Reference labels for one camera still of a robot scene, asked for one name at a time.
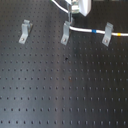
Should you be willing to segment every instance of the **metal clamp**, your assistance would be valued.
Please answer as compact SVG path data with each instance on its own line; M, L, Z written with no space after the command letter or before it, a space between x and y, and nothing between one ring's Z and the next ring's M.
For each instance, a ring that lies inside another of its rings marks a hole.
M109 46L111 37L112 37L112 31L113 31L113 25L110 23L107 23L106 27L105 27L105 35L104 38L102 40L102 43L104 45L106 45L107 47Z
M21 35L21 38L19 40L19 43L25 44L25 42L26 42L26 40L28 38L28 35L31 32L32 27L33 27L33 24L31 24L30 21L24 20L24 23L21 26L22 35Z
M63 37L61 39L61 43L64 45L67 45L68 39L69 39L69 27L70 23L65 21L64 26L63 26Z

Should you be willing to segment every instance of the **robotic arm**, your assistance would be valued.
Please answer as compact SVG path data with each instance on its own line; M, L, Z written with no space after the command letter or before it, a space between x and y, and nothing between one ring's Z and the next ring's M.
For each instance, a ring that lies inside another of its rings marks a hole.
M72 14L81 13L87 16L91 10L91 0L65 0L71 5Z

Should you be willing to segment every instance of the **black table surface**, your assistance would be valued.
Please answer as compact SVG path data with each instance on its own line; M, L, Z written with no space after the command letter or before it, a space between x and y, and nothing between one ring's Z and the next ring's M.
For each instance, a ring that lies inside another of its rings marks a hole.
M66 8L64 1L58 3ZM34 26L18 41L24 19ZM71 32L50 0L0 0L0 128L127 128L128 37ZM93 2L75 26L128 32L127 2Z

